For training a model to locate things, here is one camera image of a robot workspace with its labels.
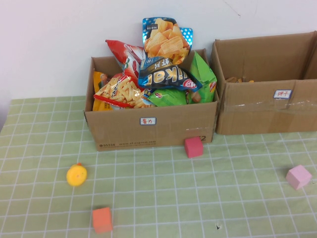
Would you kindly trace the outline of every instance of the open cardboard box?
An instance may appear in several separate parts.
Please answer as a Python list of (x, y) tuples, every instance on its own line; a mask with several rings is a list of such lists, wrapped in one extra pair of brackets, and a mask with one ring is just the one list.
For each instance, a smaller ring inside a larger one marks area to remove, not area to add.
[[(205, 49), (196, 51), (208, 62)], [(189, 70), (193, 57), (192, 51), (181, 67)], [(184, 139), (194, 136), (200, 136), (203, 143), (211, 142), (219, 101), (217, 93), (212, 103), (93, 112), (94, 71), (113, 76), (122, 69), (114, 57), (91, 61), (84, 114), (98, 151), (183, 145)], [(142, 125), (143, 119), (155, 124)]]
[[(220, 97), (216, 132), (317, 130), (316, 32), (216, 40), (211, 68)], [(232, 83), (230, 77), (254, 80)]]

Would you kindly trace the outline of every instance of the foam block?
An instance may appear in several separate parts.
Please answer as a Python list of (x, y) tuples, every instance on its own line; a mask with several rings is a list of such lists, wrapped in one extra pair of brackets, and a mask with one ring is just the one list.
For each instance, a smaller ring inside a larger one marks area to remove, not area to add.
[(298, 190), (308, 184), (312, 177), (313, 176), (304, 168), (304, 166), (299, 165), (288, 171), (286, 180), (295, 190)]
[(188, 158), (194, 158), (203, 154), (203, 144), (200, 137), (185, 139), (185, 151)]
[(98, 234), (112, 231), (110, 208), (105, 207), (93, 211), (93, 226)]

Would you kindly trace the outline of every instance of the yellow toy chick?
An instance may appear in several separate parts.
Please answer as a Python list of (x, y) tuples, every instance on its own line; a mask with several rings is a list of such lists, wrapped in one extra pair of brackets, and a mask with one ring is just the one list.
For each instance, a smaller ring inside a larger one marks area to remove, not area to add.
[(70, 167), (67, 171), (66, 178), (68, 184), (71, 186), (82, 185), (87, 179), (87, 170), (81, 165), (81, 163), (78, 163), (77, 165)]

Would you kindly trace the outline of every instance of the pink foam cube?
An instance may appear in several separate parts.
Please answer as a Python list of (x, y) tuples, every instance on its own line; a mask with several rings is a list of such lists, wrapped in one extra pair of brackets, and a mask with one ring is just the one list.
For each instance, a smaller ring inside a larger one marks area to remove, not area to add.
[(302, 165), (292, 168), (286, 175), (286, 180), (295, 190), (308, 184), (311, 179), (312, 175)]
[(185, 151), (188, 158), (194, 158), (203, 154), (203, 144), (200, 137), (185, 139)]

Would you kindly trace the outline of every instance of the snack bag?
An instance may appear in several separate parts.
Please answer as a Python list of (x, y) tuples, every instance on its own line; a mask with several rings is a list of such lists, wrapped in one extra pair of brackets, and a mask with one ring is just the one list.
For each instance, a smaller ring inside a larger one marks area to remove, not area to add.
[(174, 65), (169, 58), (147, 58), (141, 62), (138, 84), (143, 88), (175, 87), (196, 92), (202, 85), (188, 75), (188, 72)]
[(177, 89), (157, 89), (149, 100), (158, 107), (186, 105), (186, 92)]
[[(108, 76), (101, 72), (94, 72), (94, 89), (97, 93), (105, 84), (109, 82)], [(102, 102), (98, 99), (94, 100), (93, 111), (111, 111), (113, 108), (109, 103)]]
[(212, 102), (217, 79), (211, 68), (197, 52), (194, 54), (190, 72), (203, 86), (197, 92), (187, 94), (189, 104)]
[(180, 64), (188, 55), (193, 42), (191, 28), (179, 28), (173, 18), (143, 19), (143, 45), (147, 57), (170, 58)]
[(135, 85), (131, 77), (118, 73), (94, 97), (122, 108), (152, 107), (153, 104), (148, 100), (148, 95), (144, 95), (144, 91)]
[(110, 50), (121, 65), (124, 75), (137, 80), (141, 60), (145, 59), (142, 47), (125, 44), (121, 41), (106, 40)]

